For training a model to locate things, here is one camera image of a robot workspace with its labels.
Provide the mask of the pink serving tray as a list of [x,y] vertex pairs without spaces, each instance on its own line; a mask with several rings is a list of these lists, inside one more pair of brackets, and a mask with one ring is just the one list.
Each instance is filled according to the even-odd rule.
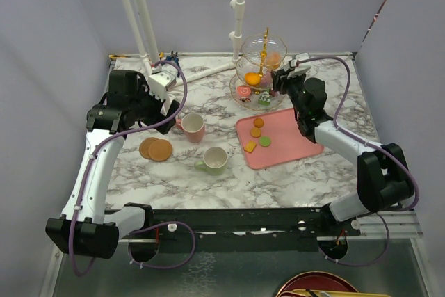
[[[264,121],[261,135],[270,139],[268,146],[261,145],[259,139],[251,135],[257,118]],[[292,108],[241,118],[236,123],[236,132],[242,148],[249,142],[256,144],[253,151],[243,152],[247,165],[254,170],[316,156],[324,151],[322,145],[300,133]]]

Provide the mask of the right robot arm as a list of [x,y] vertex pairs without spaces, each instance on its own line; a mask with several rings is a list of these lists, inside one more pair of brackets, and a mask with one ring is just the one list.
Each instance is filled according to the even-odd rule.
[[414,196],[402,149],[367,141],[334,123],[324,109],[325,82],[307,78],[309,67],[289,67],[271,73],[273,91],[287,95],[300,133],[313,143],[340,154],[357,169],[356,191],[322,207],[321,230],[335,235],[345,221],[387,210]]

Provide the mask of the toy green cake slice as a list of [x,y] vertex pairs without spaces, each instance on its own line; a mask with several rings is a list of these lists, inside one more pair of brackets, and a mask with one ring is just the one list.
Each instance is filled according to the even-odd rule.
[[269,106],[271,101],[271,95],[268,91],[263,91],[259,94],[258,104],[261,106]]

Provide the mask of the toy orange egg tart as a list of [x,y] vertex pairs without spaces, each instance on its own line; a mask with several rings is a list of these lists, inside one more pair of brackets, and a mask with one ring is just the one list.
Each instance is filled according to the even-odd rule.
[[248,72],[244,76],[245,82],[248,85],[256,86],[261,83],[261,76],[256,72]]

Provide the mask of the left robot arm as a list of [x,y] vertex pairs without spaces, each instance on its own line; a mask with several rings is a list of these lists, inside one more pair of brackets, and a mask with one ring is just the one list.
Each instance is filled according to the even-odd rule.
[[111,70],[108,90],[86,116],[86,145],[79,174],[60,218],[50,218],[45,232],[65,254],[109,259],[118,241],[133,232],[149,236],[154,221],[145,204],[127,204],[106,213],[106,193],[115,161],[130,129],[144,124],[166,134],[182,103],[168,90],[176,75],[157,70],[144,76],[134,70]]

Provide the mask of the toy bread bun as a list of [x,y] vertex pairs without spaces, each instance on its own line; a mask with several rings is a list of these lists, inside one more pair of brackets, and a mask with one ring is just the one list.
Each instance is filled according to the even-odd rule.
[[266,61],[266,67],[269,70],[276,70],[280,66],[281,61],[282,57],[279,53],[270,53]]

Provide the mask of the toy purple cake slice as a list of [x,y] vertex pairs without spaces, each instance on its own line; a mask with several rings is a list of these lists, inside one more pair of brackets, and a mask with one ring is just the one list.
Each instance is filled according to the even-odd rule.
[[276,97],[276,96],[279,95],[279,93],[278,93],[277,91],[273,90],[273,89],[270,90],[270,94],[271,94],[273,97]]

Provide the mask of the three-tier glass dessert stand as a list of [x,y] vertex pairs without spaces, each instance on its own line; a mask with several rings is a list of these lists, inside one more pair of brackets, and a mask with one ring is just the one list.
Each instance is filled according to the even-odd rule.
[[[242,107],[250,109],[251,111],[266,112],[277,109],[282,103],[282,98],[280,95],[276,97],[271,95],[269,106],[259,105],[259,94],[263,91],[268,91],[270,93],[270,90],[273,89],[273,84],[269,86],[262,86],[261,83],[259,83],[256,86],[251,86],[248,85],[244,79],[245,74],[248,72],[256,72],[262,77],[264,74],[274,71],[269,70],[266,67],[268,55],[273,52],[279,53],[282,57],[280,66],[276,69],[278,70],[284,65],[284,59],[287,55],[287,47],[280,37],[270,33],[269,28],[265,28],[263,33],[258,33],[247,37],[241,43],[241,55],[235,62],[235,75],[231,78],[229,87],[232,98]],[[236,88],[239,85],[251,87],[252,94],[249,96],[251,102],[243,103],[237,97]]]

